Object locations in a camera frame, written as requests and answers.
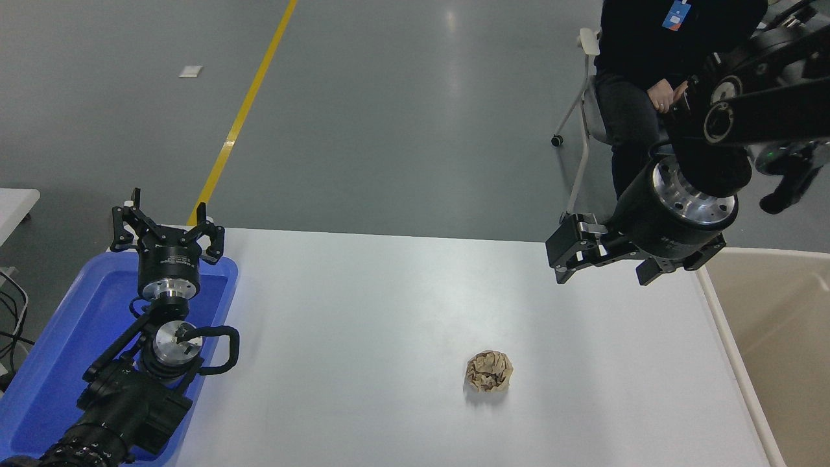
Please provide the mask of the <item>person's right hand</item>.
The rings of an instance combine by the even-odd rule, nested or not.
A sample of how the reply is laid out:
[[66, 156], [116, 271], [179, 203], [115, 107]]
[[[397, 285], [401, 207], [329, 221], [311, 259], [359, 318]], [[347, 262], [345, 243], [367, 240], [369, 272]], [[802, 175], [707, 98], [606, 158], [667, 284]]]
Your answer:
[[672, 87], [667, 79], [661, 79], [646, 90], [647, 97], [651, 101], [656, 112], [665, 114], [676, 102], [678, 91]]

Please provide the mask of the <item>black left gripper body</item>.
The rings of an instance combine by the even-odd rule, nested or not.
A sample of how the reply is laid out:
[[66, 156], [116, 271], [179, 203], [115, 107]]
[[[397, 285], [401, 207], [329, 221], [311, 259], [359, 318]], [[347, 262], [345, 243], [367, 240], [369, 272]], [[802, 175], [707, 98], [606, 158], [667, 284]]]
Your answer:
[[189, 245], [166, 245], [151, 237], [137, 242], [139, 269], [137, 270], [137, 287], [145, 289], [148, 285], [164, 279], [178, 279], [200, 287], [199, 260], [202, 248], [198, 243]]

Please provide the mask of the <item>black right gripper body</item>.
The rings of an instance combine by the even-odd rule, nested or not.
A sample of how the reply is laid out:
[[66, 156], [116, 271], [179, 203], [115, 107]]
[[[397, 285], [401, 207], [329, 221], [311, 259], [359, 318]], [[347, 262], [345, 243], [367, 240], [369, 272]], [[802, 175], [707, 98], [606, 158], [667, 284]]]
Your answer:
[[694, 188], [676, 162], [652, 162], [629, 184], [608, 221], [637, 248], [691, 256], [726, 228], [726, 199]]

